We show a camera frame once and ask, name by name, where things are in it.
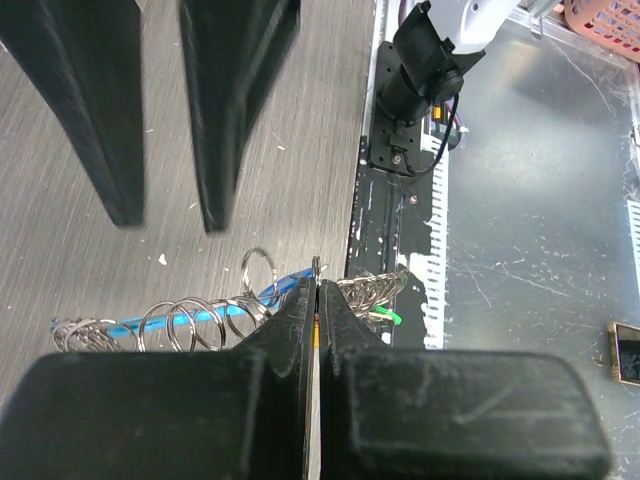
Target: black mounting plate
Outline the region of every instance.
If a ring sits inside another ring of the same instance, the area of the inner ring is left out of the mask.
[[[433,161],[433,153],[420,150],[422,122],[406,125],[405,122],[391,120],[384,114],[377,101],[385,84],[400,69],[401,64],[393,44],[382,42],[378,48],[376,62],[376,103],[369,135],[368,160],[373,168],[409,176],[407,162],[416,169],[423,169]],[[402,157],[402,161],[394,163],[394,157],[398,156]]]

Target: wooden table surface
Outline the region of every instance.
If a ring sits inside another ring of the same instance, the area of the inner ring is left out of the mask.
[[[52,317],[126,318],[164,299],[238,294],[241,257],[256,245],[283,273],[313,255],[330,265],[325,278],[343,273],[374,1],[303,2],[300,36],[245,154],[232,226],[213,237],[194,206],[176,4],[139,3],[142,230],[110,223],[57,120],[0,47],[0,404],[53,351]]]

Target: pink basket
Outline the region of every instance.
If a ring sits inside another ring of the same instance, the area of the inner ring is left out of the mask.
[[[571,29],[640,63],[640,0],[569,0]]]

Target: blue wire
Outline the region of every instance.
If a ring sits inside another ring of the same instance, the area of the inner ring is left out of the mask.
[[[289,293],[291,290],[294,289],[299,279],[309,278],[311,276],[312,276],[311,269],[307,268],[306,270],[302,270],[301,272],[292,273],[291,275],[281,278],[280,280],[276,281],[278,292],[280,294]],[[275,294],[275,289],[274,289],[274,286],[271,285],[258,295],[258,300],[260,300],[260,303],[262,303],[266,307],[269,305],[269,302],[272,300],[274,294]],[[275,305],[271,305],[271,307],[276,307],[276,308],[279,306],[280,306],[280,301],[278,301]],[[224,310],[225,310],[224,307],[219,307],[216,309],[216,312],[218,313],[218,315],[220,315],[220,317],[224,318],[224,314],[225,314]],[[246,312],[241,308],[233,307],[233,306],[227,307],[227,315],[229,316],[234,317],[234,316],[245,315],[245,314]],[[137,332],[138,329],[140,328],[140,322],[142,321],[142,319],[143,317],[132,317],[132,318],[127,318],[125,320],[122,320],[120,323],[123,323],[124,325],[132,329],[134,332]],[[202,310],[195,316],[196,322],[208,322],[209,320],[212,320],[212,319],[213,317],[211,316],[211,314]],[[164,328],[166,324],[167,324],[166,316],[153,317],[149,319],[147,324],[144,326],[144,331],[148,332],[151,330],[158,330],[160,328]],[[176,315],[173,319],[173,324],[176,327],[180,325],[188,325],[189,317],[184,313]],[[124,336],[130,335],[129,330],[120,326],[107,329],[107,333],[112,338],[118,338],[118,337],[124,337]]]

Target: black wire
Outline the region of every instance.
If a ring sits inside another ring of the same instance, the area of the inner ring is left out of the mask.
[[[409,175],[411,175],[412,177],[424,177],[425,175],[430,174],[438,166],[438,164],[440,163],[440,160],[442,160],[442,157],[444,156],[444,150],[445,148],[447,148],[447,145],[449,144],[449,137],[451,136],[451,130],[453,129],[453,123],[456,118],[456,113],[458,113],[459,101],[460,101],[460,95],[456,93],[456,95],[453,97],[453,107],[451,107],[451,112],[449,113],[449,123],[447,123],[447,129],[444,132],[444,138],[442,139],[442,144],[438,149],[436,158],[434,158],[433,162],[431,162],[431,165],[429,165],[424,170],[414,170],[413,167],[409,165],[409,162],[406,162],[407,171],[409,172]]]

